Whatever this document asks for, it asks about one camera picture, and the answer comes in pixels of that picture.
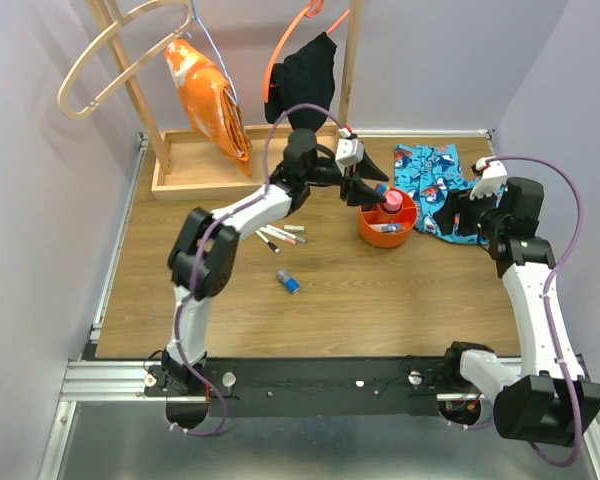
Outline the black highlighter blue cap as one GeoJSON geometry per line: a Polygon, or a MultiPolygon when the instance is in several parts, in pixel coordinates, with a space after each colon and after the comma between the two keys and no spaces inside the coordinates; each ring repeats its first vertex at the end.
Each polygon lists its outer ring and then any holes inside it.
{"type": "Polygon", "coordinates": [[[378,192],[381,195],[385,195],[388,192],[388,190],[389,190],[388,185],[384,184],[384,183],[378,183],[375,186],[375,191],[378,192]]]}

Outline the pink cap marker tube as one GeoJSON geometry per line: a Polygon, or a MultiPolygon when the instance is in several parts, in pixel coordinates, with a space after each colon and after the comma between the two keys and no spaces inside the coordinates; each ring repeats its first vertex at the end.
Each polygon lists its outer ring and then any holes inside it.
{"type": "Polygon", "coordinates": [[[386,201],[382,208],[388,213],[399,212],[403,207],[402,194],[395,189],[390,189],[385,194],[386,201]]]}

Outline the peach cap white marker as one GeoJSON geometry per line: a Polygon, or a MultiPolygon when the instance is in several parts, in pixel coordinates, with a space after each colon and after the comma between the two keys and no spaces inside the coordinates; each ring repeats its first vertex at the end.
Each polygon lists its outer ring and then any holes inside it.
{"type": "Polygon", "coordinates": [[[269,235],[269,236],[271,236],[273,238],[276,238],[276,239],[281,240],[283,242],[289,243],[291,245],[296,245],[297,244],[297,242],[296,242],[295,239],[293,239],[293,238],[291,238],[291,237],[289,237],[287,235],[280,234],[277,231],[269,230],[269,229],[266,229],[266,228],[260,228],[259,231],[261,233],[263,233],[263,234],[269,235]]]}

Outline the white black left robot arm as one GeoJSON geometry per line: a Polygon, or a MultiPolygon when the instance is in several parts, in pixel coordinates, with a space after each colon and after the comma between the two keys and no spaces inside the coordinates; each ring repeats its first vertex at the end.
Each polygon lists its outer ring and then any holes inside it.
{"type": "Polygon", "coordinates": [[[280,163],[254,193],[224,208],[189,213],[167,261],[175,307],[161,366],[177,393],[189,395],[201,385],[196,364],[206,355],[211,300],[227,285],[242,240],[297,211],[314,187],[338,188],[341,200],[352,207],[384,202],[384,194],[368,183],[386,182],[388,175],[356,134],[342,129],[339,135],[336,150],[330,150],[312,130],[293,131],[280,163]]]}

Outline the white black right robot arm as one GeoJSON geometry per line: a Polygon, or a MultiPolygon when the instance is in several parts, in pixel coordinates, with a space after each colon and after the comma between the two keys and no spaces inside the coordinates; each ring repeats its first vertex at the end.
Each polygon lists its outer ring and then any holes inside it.
{"type": "Polygon", "coordinates": [[[513,373],[491,348],[455,341],[439,371],[447,389],[472,385],[492,403],[501,437],[573,447],[600,411],[600,384],[587,379],[570,347],[557,298],[557,262],[551,244],[536,234],[543,200],[540,183],[512,177],[492,193],[452,189],[435,214],[442,232],[487,241],[521,351],[521,370],[513,373]]]}

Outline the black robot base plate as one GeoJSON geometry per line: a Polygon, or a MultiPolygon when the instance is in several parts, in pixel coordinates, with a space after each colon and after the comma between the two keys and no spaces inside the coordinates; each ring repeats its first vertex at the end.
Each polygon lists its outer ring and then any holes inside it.
{"type": "Polygon", "coordinates": [[[211,417],[476,413],[478,391],[438,356],[209,357],[197,379],[175,360],[145,367],[144,393],[211,417]]]}

